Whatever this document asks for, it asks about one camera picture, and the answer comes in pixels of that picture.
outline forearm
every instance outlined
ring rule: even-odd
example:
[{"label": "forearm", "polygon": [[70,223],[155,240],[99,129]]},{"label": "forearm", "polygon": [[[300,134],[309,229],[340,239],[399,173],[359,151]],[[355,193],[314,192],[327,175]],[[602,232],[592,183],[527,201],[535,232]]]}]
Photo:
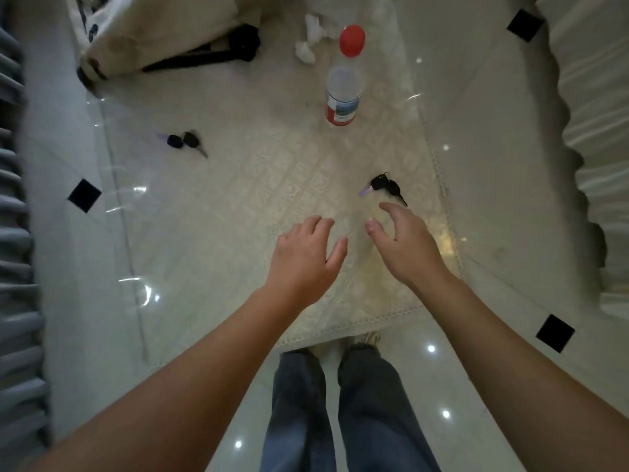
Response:
[{"label": "forearm", "polygon": [[264,289],[54,448],[36,470],[205,470],[266,355],[299,311]]},{"label": "forearm", "polygon": [[421,279],[414,291],[528,470],[626,468],[624,416],[523,340],[459,279]]}]

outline person's left hand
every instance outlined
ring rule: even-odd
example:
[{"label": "person's left hand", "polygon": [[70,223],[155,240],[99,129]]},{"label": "person's left hand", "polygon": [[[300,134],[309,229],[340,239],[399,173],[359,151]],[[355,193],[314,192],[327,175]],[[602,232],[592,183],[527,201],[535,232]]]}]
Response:
[{"label": "person's left hand", "polygon": [[308,217],[277,239],[265,287],[283,295],[299,311],[316,303],[332,286],[347,255],[347,237],[341,237],[326,259],[332,225],[331,218]]}]

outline pants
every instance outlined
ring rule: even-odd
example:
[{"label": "pants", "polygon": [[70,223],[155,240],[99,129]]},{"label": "pants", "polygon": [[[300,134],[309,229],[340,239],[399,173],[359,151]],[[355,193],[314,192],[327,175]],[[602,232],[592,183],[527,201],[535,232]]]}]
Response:
[{"label": "pants", "polygon": [[[395,368],[355,345],[338,367],[338,422],[350,472],[440,472]],[[325,377],[307,350],[281,356],[260,472],[334,472]]]}]

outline person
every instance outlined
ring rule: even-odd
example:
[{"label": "person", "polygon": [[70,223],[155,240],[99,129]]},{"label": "person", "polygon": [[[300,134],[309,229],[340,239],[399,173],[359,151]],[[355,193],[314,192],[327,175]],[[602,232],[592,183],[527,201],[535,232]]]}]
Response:
[{"label": "person", "polygon": [[[512,331],[445,267],[424,222],[382,203],[390,238],[366,230],[394,277],[428,308],[529,471],[625,471],[629,421]],[[312,216],[281,235],[265,284],[214,331],[52,448],[35,471],[202,471],[280,335],[332,285],[346,238],[326,258],[334,221]],[[369,341],[338,372],[350,471],[439,467],[401,380]],[[282,355],[264,444],[264,472],[335,468],[325,382],[307,351]]]}]

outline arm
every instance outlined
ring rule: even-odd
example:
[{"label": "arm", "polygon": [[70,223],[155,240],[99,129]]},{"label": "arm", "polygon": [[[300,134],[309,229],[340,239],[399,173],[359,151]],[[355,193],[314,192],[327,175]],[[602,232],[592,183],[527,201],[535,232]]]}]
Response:
[{"label": "arm", "polygon": [[367,232],[394,277],[428,308],[503,434],[529,471],[621,471],[629,420],[573,380],[497,317],[439,254],[412,211],[382,203],[395,239]]},{"label": "arm", "polygon": [[332,285],[347,254],[326,260],[334,221],[309,217],[281,235],[265,285],[214,331],[54,447],[36,471],[203,471],[264,358]]}]

